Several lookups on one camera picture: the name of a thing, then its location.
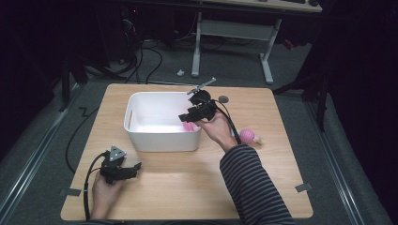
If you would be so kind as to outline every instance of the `plastic container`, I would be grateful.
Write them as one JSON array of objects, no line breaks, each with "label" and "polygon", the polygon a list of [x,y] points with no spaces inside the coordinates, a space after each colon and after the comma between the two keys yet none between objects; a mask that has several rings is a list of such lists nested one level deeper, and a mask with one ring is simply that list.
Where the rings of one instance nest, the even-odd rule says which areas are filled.
[{"label": "plastic container", "polygon": [[124,128],[135,150],[182,152],[198,148],[201,129],[187,131],[178,116],[192,107],[185,92],[138,92],[130,97]]}]

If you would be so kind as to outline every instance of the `pink object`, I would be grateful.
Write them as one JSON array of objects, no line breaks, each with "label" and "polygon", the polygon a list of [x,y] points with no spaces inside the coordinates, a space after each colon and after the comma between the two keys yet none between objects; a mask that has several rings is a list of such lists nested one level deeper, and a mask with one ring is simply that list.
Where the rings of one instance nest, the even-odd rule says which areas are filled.
[{"label": "pink object", "polygon": [[251,143],[254,140],[254,132],[251,129],[244,128],[240,131],[239,137],[243,143]]},{"label": "pink object", "polygon": [[194,131],[193,129],[193,123],[192,122],[182,122],[182,126],[184,126],[185,131]]}]

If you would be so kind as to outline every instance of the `desk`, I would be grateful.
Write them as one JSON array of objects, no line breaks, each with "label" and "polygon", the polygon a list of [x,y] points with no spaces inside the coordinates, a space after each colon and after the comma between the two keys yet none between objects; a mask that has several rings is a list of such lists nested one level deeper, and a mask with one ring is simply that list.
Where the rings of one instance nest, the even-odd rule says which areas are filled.
[{"label": "desk", "polygon": [[[230,4],[253,8],[273,8],[278,10],[294,10],[300,12],[321,12],[320,6],[312,7],[308,2],[305,4],[285,2],[281,0],[267,0],[261,2],[258,0],[202,0],[201,3],[217,3],[217,4]],[[272,25],[255,25],[240,22],[220,22],[213,20],[204,20],[202,13],[198,13],[196,25],[196,44],[193,52],[192,71],[193,77],[199,76],[200,67],[200,40],[202,35],[221,36],[230,38],[247,38],[256,40],[265,40],[268,42],[264,53],[260,54],[260,61],[263,67],[264,76],[267,84],[273,84],[271,71],[269,69],[268,58],[278,35],[281,26],[281,19],[277,19],[275,24]]]},{"label": "desk", "polygon": [[[192,90],[189,86],[111,84],[100,105],[71,188],[82,189],[93,159],[111,145],[127,152],[124,167],[142,161],[137,179],[127,180],[110,219],[226,219],[238,218],[219,169],[223,150],[202,131],[199,148],[193,152],[144,153],[134,150],[123,128],[130,96],[146,91]],[[205,88],[213,98],[228,96],[226,104],[237,129],[250,128],[265,138],[253,144],[263,166],[294,218],[313,214],[308,195],[297,192],[303,183],[272,92],[265,88]],[[90,190],[94,182],[91,175]],[[91,191],[89,191],[92,209]],[[68,196],[62,208],[64,220],[85,220],[83,194]]]}]

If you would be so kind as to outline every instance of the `table surface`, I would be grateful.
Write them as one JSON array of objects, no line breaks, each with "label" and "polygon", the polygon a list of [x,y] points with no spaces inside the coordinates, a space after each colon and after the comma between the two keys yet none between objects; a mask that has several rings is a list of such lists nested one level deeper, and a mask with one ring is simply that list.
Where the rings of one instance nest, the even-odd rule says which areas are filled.
[{"label": "table surface", "polygon": [[[110,219],[224,219],[238,218],[220,172],[223,150],[202,130],[199,148],[192,152],[145,153],[134,150],[123,127],[127,103],[132,94],[147,91],[192,90],[192,86],[110,84],[100,105],[79,166],[70,188],[83,189],[93,159],[111,145],[127,152],[123,167],[142,162],[137,178],[127,180]],[[253,143],[264,168],[280,191],[293,218],[313,214],[287,138],[274,96],[267,88],[205,88],[213,98],[228,96],[226,104],[237,129],[250,128],[265,144]],[[103,158],[94,168],[100,167]],[[95,174],[90,176],[89,189]],[[92,209],[91,191],[89,191]],[[64,220],[85,220],[83,194],[67,196],[61,212]]]},{"label": "table surface", "polygon": [[282,10],[292,10],[292,11],[300,11],[300,12],[321,12],[322,8],[318,5],[316,7],[312,7],[308,0],[304,4],[301,3],[293,3],[282,0],[267,0],[267,2],[262,2],[259,0],[202,0],[203,2],[210,3],[219,3],[219,4],[231,4],[231,5],[240,5],[247,7],[256,7],[256,8],[275,8]]}]

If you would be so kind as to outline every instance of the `black and white striped sleeve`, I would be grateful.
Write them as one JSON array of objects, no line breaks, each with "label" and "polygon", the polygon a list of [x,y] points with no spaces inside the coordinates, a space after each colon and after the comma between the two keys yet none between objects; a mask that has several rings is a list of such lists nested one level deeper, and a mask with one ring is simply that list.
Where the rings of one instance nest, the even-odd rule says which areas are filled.
[{"label": "black and white striped sleeve", "polygon": [[253,148],[233,147],[220,169],[243,224],[295,224]]}]

